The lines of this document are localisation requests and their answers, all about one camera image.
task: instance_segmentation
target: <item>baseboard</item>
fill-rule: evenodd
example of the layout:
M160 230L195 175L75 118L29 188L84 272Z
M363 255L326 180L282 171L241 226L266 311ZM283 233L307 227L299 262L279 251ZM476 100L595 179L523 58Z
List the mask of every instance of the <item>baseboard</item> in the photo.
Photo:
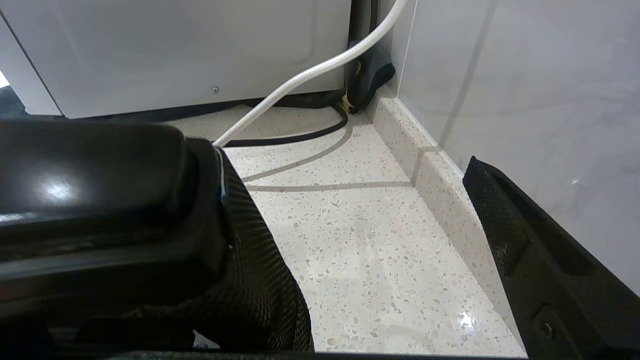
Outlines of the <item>baseboard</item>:
M496 312L524 348L480 219L462 184L462 171L388 88L380 89L365 111Z

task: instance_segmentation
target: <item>terrazzo floor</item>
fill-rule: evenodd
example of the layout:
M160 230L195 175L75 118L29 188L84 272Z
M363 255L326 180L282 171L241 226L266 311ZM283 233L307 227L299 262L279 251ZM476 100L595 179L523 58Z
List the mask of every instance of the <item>terrazzo floor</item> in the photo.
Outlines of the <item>terrazzo floor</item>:
M247 111L172 124L216 138ZM277 108L243 137L338 119ZM364 115L316 140L227 154L300 284L317 351L526 356Z

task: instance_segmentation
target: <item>screw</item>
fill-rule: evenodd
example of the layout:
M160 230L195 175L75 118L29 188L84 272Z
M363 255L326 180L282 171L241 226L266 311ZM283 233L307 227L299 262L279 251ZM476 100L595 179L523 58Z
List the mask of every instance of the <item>screw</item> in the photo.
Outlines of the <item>screw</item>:
M549 340L554 338L554 328L551 327L551 324L548 322L543 322L540 326L540 330L542 330L542 335L544 335L545 338Z

